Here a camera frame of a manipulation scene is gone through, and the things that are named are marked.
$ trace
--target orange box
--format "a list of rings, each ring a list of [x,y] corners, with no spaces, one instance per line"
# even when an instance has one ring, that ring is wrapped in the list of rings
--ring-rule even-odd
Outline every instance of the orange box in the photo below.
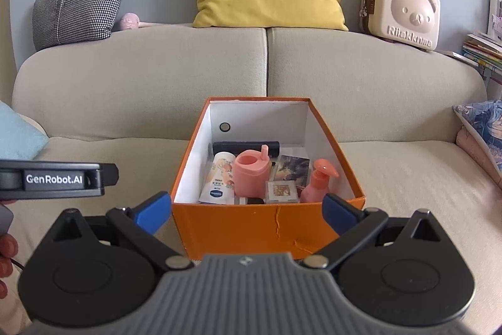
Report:
[[[222,132],[227,122],[230,130]],[[280,154],[330,160],[340,174],[338,192],[362,209],[366,197],[345,155],[308,98],[213,97],[200,114],[172,189],[173,215],[188,256],[289,251],[302,259],[337,235],[322,218],[321,203],[211,205],[198,203],[212,162],[212,143],[280,142]]]

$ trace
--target black tube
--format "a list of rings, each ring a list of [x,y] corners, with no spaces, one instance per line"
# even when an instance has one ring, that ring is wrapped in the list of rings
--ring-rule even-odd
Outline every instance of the black tube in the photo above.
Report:
[[[277,158],[279,156],[279,141],[244,141],[244,142],[229,142],[222,141],[219,143],[213,143],[213,154],[216,155],[219,152],[230,152],[234,155],[239,155],[246,149],[254,149],[261,151],[262,145],[268,145],[269,147],[269,157]]]

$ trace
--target label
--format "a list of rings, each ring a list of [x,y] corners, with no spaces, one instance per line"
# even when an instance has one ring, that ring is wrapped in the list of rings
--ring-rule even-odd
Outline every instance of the label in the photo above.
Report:
[[[415,43],[416,45],[432,47],[432,41],[430,39],[419,36],[409,30],[401,30],[396,26],[388,26],[387,34],[396,38],[406,39],[412,43]]]
[[[365,10],[368,15],[375,13],[375,0],[365,0]]]
[[[87,180],[81,170],[25,170],[25,190],[79,190]]]

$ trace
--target picture frame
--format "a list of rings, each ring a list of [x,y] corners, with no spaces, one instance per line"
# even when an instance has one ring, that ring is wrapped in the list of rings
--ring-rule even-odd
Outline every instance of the picture frame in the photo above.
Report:
[[[502,0],[490,0],[486,34],[499,45],[502,45]]]

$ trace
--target houndstooth pillow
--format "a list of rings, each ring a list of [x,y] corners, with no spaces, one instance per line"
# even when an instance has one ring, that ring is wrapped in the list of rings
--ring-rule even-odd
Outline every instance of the houndstooth pillow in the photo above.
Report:
[[[36,0],[35,49],[106,39],[111,35],[119,7],[120,0]]]

